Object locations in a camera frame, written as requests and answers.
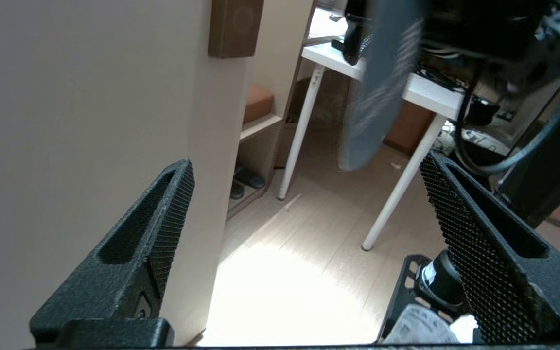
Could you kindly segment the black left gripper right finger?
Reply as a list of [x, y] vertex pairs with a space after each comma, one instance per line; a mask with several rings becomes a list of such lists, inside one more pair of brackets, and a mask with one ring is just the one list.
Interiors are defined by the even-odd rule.
[[560, 343], [560, 251], [448, 158], [420, 172], [485, 343]]

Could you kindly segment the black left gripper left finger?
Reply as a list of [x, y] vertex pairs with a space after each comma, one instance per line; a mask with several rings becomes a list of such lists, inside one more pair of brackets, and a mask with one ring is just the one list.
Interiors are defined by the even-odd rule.
[[168, 348], [160, 317], [195, 189], [193, 165], [167, 166], [30, 319], [36, 348]]

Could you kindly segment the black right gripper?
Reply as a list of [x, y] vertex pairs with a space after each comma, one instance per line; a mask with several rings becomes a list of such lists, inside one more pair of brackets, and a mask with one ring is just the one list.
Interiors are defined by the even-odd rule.
[[[349, 0], [342, 55], [356, 66], [372, 42], [368, 0]], [[537, 0], [430, 0], [423, 42], [454, 49], [526, 49], [538, 27]]]

